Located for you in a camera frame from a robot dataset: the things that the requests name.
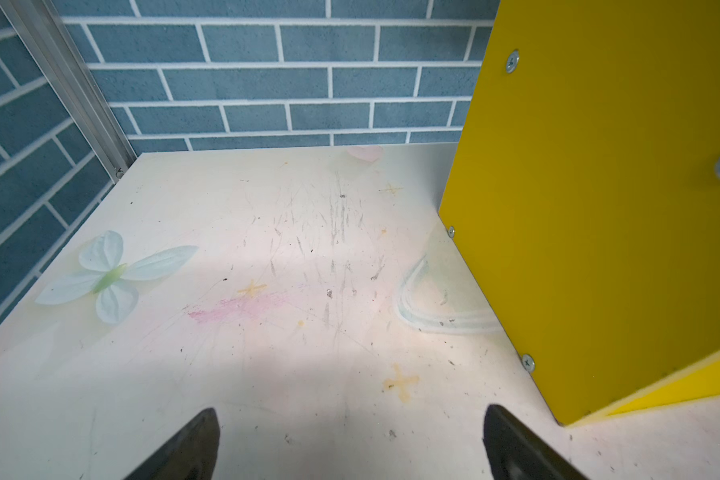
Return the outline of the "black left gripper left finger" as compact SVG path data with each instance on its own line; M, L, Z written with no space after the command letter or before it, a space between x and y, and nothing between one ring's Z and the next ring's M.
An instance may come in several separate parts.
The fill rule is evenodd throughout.
M216 410L206 408L126 479L211 479L218 458L220 435Z

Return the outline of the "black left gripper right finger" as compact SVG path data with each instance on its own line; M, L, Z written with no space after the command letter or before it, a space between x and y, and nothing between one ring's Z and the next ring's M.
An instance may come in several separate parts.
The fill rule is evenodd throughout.
M486 410L483 444L494 479L586 479L501 405Z

